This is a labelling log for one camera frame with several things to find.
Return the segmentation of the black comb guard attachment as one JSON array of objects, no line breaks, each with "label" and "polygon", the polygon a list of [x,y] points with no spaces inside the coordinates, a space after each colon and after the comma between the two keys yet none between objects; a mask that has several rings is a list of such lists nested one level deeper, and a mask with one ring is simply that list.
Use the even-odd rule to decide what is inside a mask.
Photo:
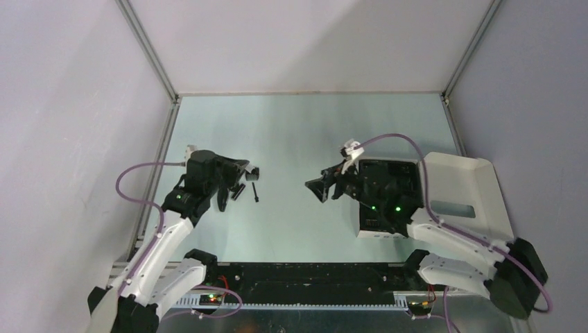
[{"label": "black comb guard attachment", "polygon": [[258,181],[260,176],[259,167],[253,167],[252,169],[245,170],[245,180],[248,182]]}]

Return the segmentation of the black white trimmer attachment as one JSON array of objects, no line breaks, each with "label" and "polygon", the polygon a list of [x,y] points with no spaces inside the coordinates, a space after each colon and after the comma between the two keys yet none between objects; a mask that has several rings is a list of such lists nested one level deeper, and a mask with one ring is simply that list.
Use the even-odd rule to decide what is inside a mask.
[{"label": "black white trimmer attachment", "polygon": [[240,183],[237,186],[235,186],[232,189],[231,199],[237,200],[239,198],[239,196],[243,193],[243,190],[245,189],[245,187],[246,187],[245,183]]}]

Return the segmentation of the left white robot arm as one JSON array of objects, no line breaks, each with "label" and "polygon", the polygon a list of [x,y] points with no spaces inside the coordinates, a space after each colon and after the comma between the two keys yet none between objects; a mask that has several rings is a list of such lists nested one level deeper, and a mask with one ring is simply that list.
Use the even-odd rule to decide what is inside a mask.
[{"label": "left white robot arm", "polygon": [[159,214],[150,238],[127,263],[120,275],[106,287],[96,287],[88,296],[91,314],[88,332],[156,332],[168,310],[186,293],[213,291],[230,294],[237,301],[232,313],[241,310],[243,299],[227,287],[218,287],[217,258],[193,249],[166,276],[162,275],[172,254],[191,234],[216,197],[219,210],[225,209],[229,192],[241,178],[254,170],[248,160],[237,160],[187,146],[185,171],[158,205],[149,202]]}]

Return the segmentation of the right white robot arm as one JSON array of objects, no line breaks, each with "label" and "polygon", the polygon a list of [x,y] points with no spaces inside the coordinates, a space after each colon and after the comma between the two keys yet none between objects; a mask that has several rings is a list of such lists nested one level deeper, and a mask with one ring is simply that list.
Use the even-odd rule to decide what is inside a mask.
[{"label": "right white robot arm", "polygon": [[343,166],[323,169],[305,187],[322,203],[343,195],[357,201],[359,219],[371,220],[381,237],[411,238],[458,255],[449,259],[414,250],[403,272],[407,287],[420,290],[427,284],[443,284],[466,290],[518,319],[527,319],[535,310],[548,275],[531,243],[522,238],[491,239],[432,218],[416,162],[362,159],[348,170]]}]

